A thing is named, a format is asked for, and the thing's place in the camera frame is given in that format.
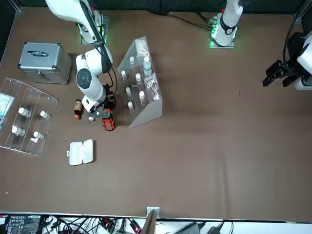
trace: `red object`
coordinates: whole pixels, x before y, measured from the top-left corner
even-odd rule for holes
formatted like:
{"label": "red object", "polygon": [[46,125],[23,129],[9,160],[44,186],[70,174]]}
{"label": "red object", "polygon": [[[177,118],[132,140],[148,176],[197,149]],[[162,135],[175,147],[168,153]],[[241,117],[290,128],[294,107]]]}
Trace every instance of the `red object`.
{"label": "red object", "polygon": [[115,129],[115,121],[113,119],[112,111],[110,109],[106,109],[110,115],[108,118],[102,118],[103,127],[106,131],[112,131]]}

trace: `brown table surface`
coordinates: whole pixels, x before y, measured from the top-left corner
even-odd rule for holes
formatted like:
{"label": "brown table surface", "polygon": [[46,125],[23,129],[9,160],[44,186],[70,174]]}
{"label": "brown table surface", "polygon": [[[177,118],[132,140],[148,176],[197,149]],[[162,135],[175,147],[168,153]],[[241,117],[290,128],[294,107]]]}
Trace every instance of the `brown table surface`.
{"label": "brown table surface", "polygon": [[[47,8],[16,16],[0,77],[59,100],[42,157],[0,149],[0,210],[162,217],[312,221],[312,92],[262,87],[281,54],[290,15],[243,15],[235,49],[210,49],[208,32],[148,12],[105,12],[117,68],[134,38],[147,36],[165,115],[137,128],[103,129],[68,85],[37,84],[17,68],[24,41],[60,42],[84,53],[73,22]],[[182,17],[202,23],[194,13]],[[94,163],[70,166],[75,141],[96,142]]]}

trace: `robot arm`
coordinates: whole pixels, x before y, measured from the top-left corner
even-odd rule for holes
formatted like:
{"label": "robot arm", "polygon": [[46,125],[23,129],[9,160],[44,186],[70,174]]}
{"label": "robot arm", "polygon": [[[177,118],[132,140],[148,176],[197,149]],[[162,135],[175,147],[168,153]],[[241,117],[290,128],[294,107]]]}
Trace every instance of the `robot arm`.
{"label": "robot arm", "polygon": [[112,68],[112,55],[104,44],[101,34],[92,17],[87,0],[45,0],[54,15],[63,20],[84,25],[93,40],[95,49],[78,55],[76,58],[76,82],[85,95],[82,99],[84,108],[91,112],[104,102],[105,89],[97,75],[107,73]]}
{"label": "robot arm", "polygon": [[237,23],[243,13],[242,0],[227,0],[224,13],[217,15],[217,26],[212,38],[220,46],[229,45],[237,30]]}
{"label": "robot arm", "polygon": [[269,86],[277,78],[285,78],[283,86],[293,82],[296,89],[312,90],[312,35],[304,37],[303,33],[294,33],[287,43],[289,60],[277,60],[266,71],[263,86]]}

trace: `case latch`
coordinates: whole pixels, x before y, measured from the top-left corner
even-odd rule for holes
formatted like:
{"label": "case latch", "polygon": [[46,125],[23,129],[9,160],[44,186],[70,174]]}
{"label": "case latch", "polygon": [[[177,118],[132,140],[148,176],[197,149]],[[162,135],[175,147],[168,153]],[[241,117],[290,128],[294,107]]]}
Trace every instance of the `case latch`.
{"label": "case latch", "polygon": [[49,80],[47,77],[45,77],[44,73],[42,73],[42,71],[37,70],[38,75],[40,76],[40,78],[45,79],[45,80]]}

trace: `case handle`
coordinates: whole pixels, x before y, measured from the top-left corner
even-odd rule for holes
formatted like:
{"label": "case handle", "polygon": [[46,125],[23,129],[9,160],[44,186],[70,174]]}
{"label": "case handle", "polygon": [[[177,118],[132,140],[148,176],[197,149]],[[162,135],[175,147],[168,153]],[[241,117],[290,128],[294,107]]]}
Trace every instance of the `case handle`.
{"label": "case handle", "polygon": [[49,56],[49,54],[42,52],[42,51],[29,50],[29,51],[27,51],[27,53],[32,55],[32,56],[37,56],[37,57],[48,57]]}

